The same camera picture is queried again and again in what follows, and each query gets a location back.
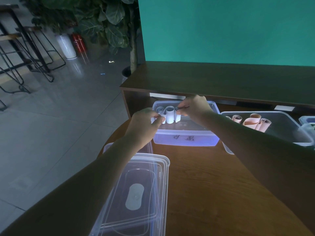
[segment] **pink rolled strip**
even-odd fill
[[[252,113],[250,115],[250,118],[245,119],[245,121],[243,122],[243,125],[251,129],[255,129],[257,124],[260,122],[261,118],[262,118],[261,115],[257,113]]]
[[[257,125],[257,127],[255,128],[255,130],[265,132],[267,130],[267,128],[270,126],[270,124],[271,124],[270,120],[268,120],[266,118],[262,118],[262,119],[260,119],[260,122]]]
[[[240,115],[234,115],[234,116],[232,116],[232,120],[234,122],[241,123],[242,117]]]

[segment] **round wooden table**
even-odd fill
[[[121,138],[129,122],[105,144]],[[221,141],[214,147],[152,146],[170,160],[166,235],[313,235]]]

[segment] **plant stem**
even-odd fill
[[[129,6],[130,12],[130,43],[131,43],[131,51],[130,51],[130,70],[133,73],[138,66],[138,53],[137,53],[137,43],[136,43],[136,29],[134,23],[134,8],[132,5]]]

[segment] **teal panel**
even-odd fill
[[[146,60],[315,66],[315,0],[139,0]]]

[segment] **hand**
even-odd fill
[[[151,123],[151,118],[153,117],[156,120]],[[145,108],[132,116],[125,136],[129,136],[132,140],[135,140],[139,149],[141,149],[152,140],[158,127],[164,121],[165,118],[152,111],[152,108]]]
[[[181,101],[178,105],[177,114],[189,116],[194,122],[199,123],[204,115],[213,113],[205,96],[195,95]]]

